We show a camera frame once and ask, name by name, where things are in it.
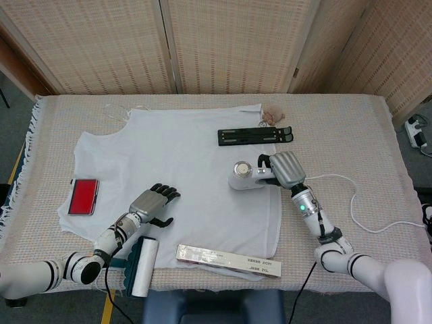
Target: white box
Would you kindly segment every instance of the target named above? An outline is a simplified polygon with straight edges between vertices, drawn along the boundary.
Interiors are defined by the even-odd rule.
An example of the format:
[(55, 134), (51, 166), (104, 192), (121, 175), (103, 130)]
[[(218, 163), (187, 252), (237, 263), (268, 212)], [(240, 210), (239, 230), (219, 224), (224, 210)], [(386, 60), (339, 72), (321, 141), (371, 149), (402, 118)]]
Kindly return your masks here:
[(234, 271), (281, 277), (282, 263), (223, 251), (178, 244), (175, 258), (179, 261), (221, 267)]

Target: power strip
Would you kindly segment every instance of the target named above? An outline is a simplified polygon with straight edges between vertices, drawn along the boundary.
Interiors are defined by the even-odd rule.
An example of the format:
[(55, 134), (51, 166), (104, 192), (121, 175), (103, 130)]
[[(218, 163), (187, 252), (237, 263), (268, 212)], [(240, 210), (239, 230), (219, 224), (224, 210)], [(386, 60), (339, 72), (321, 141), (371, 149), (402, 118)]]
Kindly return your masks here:
[(412, 147), (419, 149), (421, 147), (425, 148), (427, 146), (425, 135), (423, 134), (417, 119), (411, 117), (405, 121), (405, 130), (408, 134), (408, 138), (410, 139)]

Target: gray floor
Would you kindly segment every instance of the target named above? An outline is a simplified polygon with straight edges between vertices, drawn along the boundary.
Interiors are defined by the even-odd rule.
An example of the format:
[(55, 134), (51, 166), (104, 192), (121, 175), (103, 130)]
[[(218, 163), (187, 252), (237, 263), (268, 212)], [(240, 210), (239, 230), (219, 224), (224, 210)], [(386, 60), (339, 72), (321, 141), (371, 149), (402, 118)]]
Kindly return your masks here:
[[(11, 109), (0, 101), (0, 183), (8, 180), (16, 157), (24, 143), (30, 121), (32, 103), (4, 76), (0, 75), (0, 87)], [(432, 121), (430, 105), (421, 111)], [(432, 126), (424, 129), (432, 146)], [(397, 134), (402, 156), (415, 186), (432, 186), (432, 159), (423, 157), (409, 146), (406, 133)], [(285, 293), (285, 312), (289, 317), (296, 292)], [(117, 303), (140, 322), (142, 301), (116, 298)], [(63, 292), (40, 294), (30, 297), (25, 308), (10, 309), (0, 300), (1, 323), (100, 323), (105, 294), (98, 291)], [(127, 323), (114, 310), (112, 323)], [(372, 293), (345, 293), (322, 295), (304, 291), (300, 297), (293, 323), (390, 323), (389, 304)]]

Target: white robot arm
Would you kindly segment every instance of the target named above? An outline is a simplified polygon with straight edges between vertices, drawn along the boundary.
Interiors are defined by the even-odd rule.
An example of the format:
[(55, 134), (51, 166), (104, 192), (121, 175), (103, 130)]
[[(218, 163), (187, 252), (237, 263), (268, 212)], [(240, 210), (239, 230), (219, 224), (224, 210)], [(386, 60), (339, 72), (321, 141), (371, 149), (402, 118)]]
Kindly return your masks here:
[(229, 184), (237, 190), (261, 188), (277, 184), (291, 190), (311, 234), (320, 247), (315, 259), (326, 271), (351, 275), (366, 287), (388, 300), (391, 322), (432, 323), (432, 274), (422, 263), (398, 260), (387, 265), (374, 258), (354, 252), (351, 244), (326, 216), (313, 191), (303, 182), (306, 174), (293, 152), (259, 157), (259, 167), (241, 161), (234, 165)]
[(99, 236), (94, 243), (92, 256), (74, 252), (64, 258), (38, 263), (0, 265), (0, 295), (9, 301), (18, 300), (52, 290), (62, 279), (90, 284), (142, 223), (168, 226), (172, 218), (163, 222), (155, 215), (178, 196), (180, 194), (175, 188), (162, 184), (155, 184), (150, 190), (144, 191), (130, 205), (129, 212)]

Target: table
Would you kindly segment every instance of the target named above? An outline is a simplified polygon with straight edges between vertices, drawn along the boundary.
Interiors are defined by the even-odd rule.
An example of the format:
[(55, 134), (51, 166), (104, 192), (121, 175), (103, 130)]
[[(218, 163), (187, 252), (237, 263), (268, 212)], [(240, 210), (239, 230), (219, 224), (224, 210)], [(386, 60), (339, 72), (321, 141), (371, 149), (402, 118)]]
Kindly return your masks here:
[[(278, 144), (278, 151), (294, 151), (308, 176), (340, 173), (355, 180), (360, 192), (354, 212), (360, 222), (381, 228), (407, 219), (421, 222), (421, 206), (404, 166), (396, 135), (382, 97), (362, 94), (236, 94), (236, 95), (107, 95), (51, 96), (38, 100), (37, 121), (27, 140), (24, 171), (9, 212), (0, 262), (27, 263), (52, 259), (71, 251), (92, 250), (90, 242), (62, 233), (57, 207), (65, 200), (73, 175), (73, 151), (83, 131), (109, 134), (120, 130), (125, 110), (204, 109), (238, 105), (277, 105), (286, 118), (280, 127), (292, 126), (294, 141)], [(308, 181), (333, 224), (358, 252), (389, 262), (412, 258), (432, 269), (432, 255), (423, 229), (397, 225), (382, 234), (370, 234), (349, 218), (353, 186), (329, 178)], [(297, 290), (314, 263), (318, 242), (311, 237), (290, 193), (282, 193), (282, 223), (274, 259), (283, 263), (280, 279), (250, 282), (200, 269), (156, 269), (155, 290), (244, 288)], [(123, 288), (121, 271), (110, 271), (112, 288)], [(54, 291), (103, 287), (102, 278), (91, 286), (63, 281)], [(320, 292), (367, 291), (347, 275), (316, 268), (308, 289)]]

